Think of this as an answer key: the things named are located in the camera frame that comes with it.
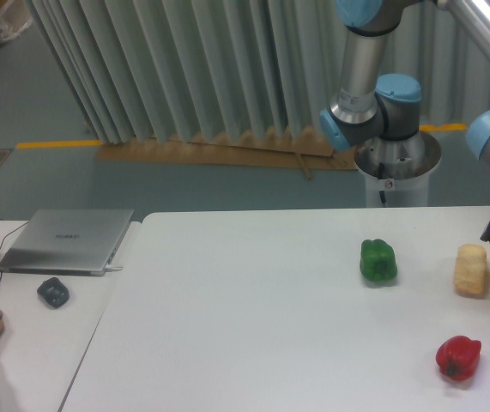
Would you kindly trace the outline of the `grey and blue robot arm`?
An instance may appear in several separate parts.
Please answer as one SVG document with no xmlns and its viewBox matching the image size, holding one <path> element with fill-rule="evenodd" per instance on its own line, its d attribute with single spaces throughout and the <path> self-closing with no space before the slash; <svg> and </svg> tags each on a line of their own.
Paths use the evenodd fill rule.
<svg viewBox="0 0 490 412">
<path fill-rule="evenodd" d="M 348 30 L 340 91 L 320 112 L 320 124 L 338 151 L 357 148 L 367 207 L 426 206 L 429 175 L 439 165 L 436 139 L 420 131 L 421 88 L 407 75 L 379 76 L 389 34 L 403 11 L 423 1 L 335 1 Z M 432 1 L 449 11 L 490 59 L 490 1 Z M 490 167 L 490 111 L 467 129 L 475 157 Z M 490 221 L 481 235 L 490 243 Z"/>
</svg>

